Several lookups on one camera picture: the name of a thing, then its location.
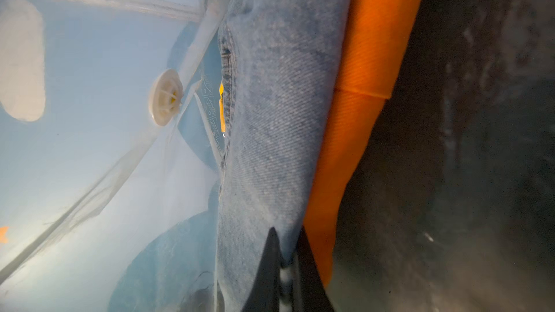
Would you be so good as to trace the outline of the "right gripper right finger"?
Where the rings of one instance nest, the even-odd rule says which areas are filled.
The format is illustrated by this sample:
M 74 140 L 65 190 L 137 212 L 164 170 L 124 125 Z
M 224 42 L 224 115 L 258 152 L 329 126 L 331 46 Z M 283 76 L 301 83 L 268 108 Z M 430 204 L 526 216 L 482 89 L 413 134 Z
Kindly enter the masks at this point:
M 319 276 L 306 231 L 302 228 L 293 255 L 293 310 L 334 312 Z

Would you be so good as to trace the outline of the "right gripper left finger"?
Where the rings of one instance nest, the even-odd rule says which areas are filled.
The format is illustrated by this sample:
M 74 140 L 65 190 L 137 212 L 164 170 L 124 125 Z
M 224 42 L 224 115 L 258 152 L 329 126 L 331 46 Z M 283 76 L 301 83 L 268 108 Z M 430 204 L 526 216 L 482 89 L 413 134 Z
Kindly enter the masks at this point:
M 251 293 L 243 312 L 278 312 L 280 309 L 282 256 L 278 234 L 270 228 Z

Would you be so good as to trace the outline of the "light blue jeans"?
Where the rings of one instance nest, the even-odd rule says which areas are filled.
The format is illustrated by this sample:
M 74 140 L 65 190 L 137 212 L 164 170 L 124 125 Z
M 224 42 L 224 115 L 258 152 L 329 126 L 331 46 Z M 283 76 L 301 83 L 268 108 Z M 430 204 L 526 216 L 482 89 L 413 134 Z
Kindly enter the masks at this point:
M 231 0 L 218 32 L 225 151 L 216 280 L 240 311 L 275 229 L 290 261 L 325 135 L 350 0 Z

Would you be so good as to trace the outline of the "clear plastic vacuum bag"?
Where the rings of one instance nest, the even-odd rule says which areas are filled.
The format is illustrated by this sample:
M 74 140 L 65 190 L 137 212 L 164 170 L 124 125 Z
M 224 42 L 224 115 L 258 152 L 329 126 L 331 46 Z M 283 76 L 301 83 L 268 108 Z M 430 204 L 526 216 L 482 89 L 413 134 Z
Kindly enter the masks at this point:
M 1 310 L 226 311 L 230 1 L 1 0 Z M 324 288 L 335 311 L 554 310 L 554 0 L 421 0 Z

